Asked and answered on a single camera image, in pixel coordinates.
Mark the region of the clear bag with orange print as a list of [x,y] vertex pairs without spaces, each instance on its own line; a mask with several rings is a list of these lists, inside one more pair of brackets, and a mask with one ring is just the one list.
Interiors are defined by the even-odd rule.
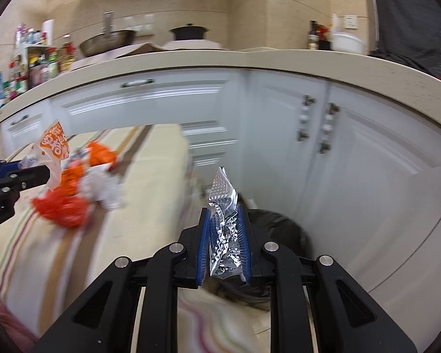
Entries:
[[44,165],[50,172],[46,183],[49,190],[54,190],[61,182],[61,163],[70,155],[67,137],[61,123],[56,120],[42,136],[31,145],[28,154],[19,162],[20,169]]

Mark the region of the silver foil wrapper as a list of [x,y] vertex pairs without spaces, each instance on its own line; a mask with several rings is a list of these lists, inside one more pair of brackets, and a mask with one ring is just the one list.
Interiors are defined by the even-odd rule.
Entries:
[[238,193],[220,166],[208,195],[209,274],[216,279],[242,274],[237,202]]

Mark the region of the large orange plastic bag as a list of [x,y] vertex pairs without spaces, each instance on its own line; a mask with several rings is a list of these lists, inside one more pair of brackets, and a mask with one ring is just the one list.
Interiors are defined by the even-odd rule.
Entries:
[[78,194],[69,193],[57,187],[55,190],[47,190],[45,193],[34,197],[31,204],[37,213],[55,223],[69,229],[76,229],[84,225],[89,202]]

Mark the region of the clear plastic bag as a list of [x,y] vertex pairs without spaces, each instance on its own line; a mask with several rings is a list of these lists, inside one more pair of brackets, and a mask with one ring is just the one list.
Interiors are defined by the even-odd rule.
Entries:
[[90,202],[99,202],[106,210],[122,205],[122,181],[111,174],[110,163],[89,167],[78,183],[78,194]]

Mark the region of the black trash bin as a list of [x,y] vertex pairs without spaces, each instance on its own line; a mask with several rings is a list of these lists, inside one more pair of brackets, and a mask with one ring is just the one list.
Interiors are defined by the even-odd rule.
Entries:
[[[240,203],[247,209],[250,223],[256,228],[265,229],[272,241],[288,247],[299,257],[312,258],[310,239],[298,223],[271,210],[250,208],[243,199],[240,199]],[[233,303],[262,311],[271,309],[269,286],[251,286],[238,277],[229,277],[225,280],[207,277],[202,288]]]

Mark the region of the white kitchen cabinets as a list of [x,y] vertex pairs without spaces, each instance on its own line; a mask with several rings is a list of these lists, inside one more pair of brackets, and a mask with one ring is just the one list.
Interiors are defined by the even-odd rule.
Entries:
[[[153,84],[122,89],[129,81]],[[296,140],[303,96],[310,136]],[[330,103],[341,111],[319,154]],[[23,115],[29,118],[10,126]],[[441,332],[441,128],[383,96],[309,76],[180,69],[111,78],[35,103],[2,122],[21,158],[58,120],[66,135],[176,124],[209,187],[224,166],[242,197],[292,218],[423,352]]]

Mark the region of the striped tablecloth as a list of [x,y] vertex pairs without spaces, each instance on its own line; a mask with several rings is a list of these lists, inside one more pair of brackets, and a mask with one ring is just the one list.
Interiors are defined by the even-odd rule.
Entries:
[[22,352],[117,257],[153,256],[197,223],[203,206],[188,140],[176,124],[135,126],[72,136],[79,151],[97,142],[118,157],[118,206],[90,205],[76,229],[42,217],[25,191],[0,226],[0,322]]

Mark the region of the spice rack with bottles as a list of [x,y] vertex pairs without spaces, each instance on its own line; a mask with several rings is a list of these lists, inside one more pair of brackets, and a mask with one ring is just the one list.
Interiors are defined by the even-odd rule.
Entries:
[[54,24],[55,20],[49,19],[41,29],[25,24],[17,27],[9,79],[4,83],[11,100],[69,71],[75,62],[76,48],[69,34],[60,46],[53,42]]

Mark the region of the metal wok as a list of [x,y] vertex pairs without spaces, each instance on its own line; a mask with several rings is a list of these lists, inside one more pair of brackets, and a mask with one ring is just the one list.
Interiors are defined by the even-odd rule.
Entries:
[[113,29],[113,17],[113,11],[103,14],[103,32],[83,41],[78,46],[81,54],[90,57],[133,44],[136,32],[133,29]]

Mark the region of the black pot with lid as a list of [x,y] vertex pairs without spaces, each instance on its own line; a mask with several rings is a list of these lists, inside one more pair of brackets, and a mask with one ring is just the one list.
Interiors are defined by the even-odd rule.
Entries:
[[203,26],[195,26],[188,23],[170,30],[175,41],[204,40],[208,29]]

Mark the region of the dark sauce bottle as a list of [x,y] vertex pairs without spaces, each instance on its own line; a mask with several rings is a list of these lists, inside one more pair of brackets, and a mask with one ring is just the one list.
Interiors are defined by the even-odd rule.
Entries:
[[308,32],[308,49],[319,49],[319,29],[315,20],[310,21],[310,29]]

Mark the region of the white bowl on counter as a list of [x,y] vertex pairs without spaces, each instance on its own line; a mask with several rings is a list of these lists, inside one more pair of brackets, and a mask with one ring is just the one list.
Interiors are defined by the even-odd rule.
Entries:
[[331,48],[336,52],[366,54],[366,43],[359,37],[345,32],[331,34]]

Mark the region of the beige countertop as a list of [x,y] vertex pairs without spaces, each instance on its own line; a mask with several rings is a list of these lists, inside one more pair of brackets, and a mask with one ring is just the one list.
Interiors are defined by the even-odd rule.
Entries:
[[260,69],[349,84],[393,100],[441,126],[441,81],[371,56],[334,51],[177,50],[126,56],[64,73],[0,109],[0,123],[41,100],[105,79],[169,69]]

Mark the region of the dark cloth at right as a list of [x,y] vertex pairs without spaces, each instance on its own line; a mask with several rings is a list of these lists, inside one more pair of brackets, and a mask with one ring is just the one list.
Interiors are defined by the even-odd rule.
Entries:
[[375,0],[378,40],[370,55],[441,80],[441,0]]

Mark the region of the wall power socket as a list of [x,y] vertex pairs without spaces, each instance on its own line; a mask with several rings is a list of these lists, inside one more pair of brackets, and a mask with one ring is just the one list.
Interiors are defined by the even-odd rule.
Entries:
[[344,27],[346,29],[358,29],[358,16],[357,15],[345,15]]

